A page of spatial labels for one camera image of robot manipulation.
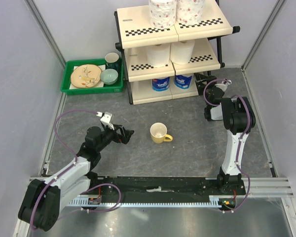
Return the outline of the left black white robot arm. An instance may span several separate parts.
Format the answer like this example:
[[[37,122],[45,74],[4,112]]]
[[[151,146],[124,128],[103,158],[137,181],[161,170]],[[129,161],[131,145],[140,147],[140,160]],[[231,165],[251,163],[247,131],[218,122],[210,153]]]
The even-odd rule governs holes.
[[[127,144],[133,130],[122,125],[90,127],[74,159],[53,176],[32,180],[18,212],[18,219],[32,228],[49,231],[60,212],[79,194],[94,194],[98,181],[87,177],[101,159],[100,152],[111,142]]]

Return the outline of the blue paper towel roll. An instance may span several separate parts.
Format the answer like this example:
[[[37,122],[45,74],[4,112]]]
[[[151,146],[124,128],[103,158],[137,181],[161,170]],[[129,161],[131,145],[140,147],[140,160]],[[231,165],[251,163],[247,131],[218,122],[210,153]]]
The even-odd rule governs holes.
[[[165,91],[169,88],[170,77],[152,79],[151,85],[154,91]]]
[[[188,89],[190,87],[193,74],[175,75],[174,84],[181,89]]]

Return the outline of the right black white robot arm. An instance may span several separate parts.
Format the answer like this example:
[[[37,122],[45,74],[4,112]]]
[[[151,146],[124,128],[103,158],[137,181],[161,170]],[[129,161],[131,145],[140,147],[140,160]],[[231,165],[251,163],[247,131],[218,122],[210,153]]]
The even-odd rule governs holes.
[[[231,80],[201,73],[195,73],[194,76],[198,93],[203,96],[206,103],[205,119],[222,121],[227,131],[225,157],[216,181],[217,191],[224,195],[245,195],[241,162],[249,132],[256,125],[253,109],[247,97],[224,97],[227,88],[232,84]]]

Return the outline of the floral white paper towel roll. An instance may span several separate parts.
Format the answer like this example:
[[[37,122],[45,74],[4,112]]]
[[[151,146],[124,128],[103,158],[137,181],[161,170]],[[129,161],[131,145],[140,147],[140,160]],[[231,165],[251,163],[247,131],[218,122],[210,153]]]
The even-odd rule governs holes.
[[[204,0],[178,0],[176,20],[186,25],[198,24],[202,20],[204,6]]]

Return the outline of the plain white paper towel roll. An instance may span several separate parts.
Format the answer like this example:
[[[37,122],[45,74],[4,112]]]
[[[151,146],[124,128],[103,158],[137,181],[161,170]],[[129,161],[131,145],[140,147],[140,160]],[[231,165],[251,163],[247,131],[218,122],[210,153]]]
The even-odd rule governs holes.
[[[164,67],[170,60],[170,44],[157,44],[146,47],[147,61],[153,67]]]
[[[187,64],[193,53],[195,40],[185,40],[171,43],[170,60],[178,65]]]

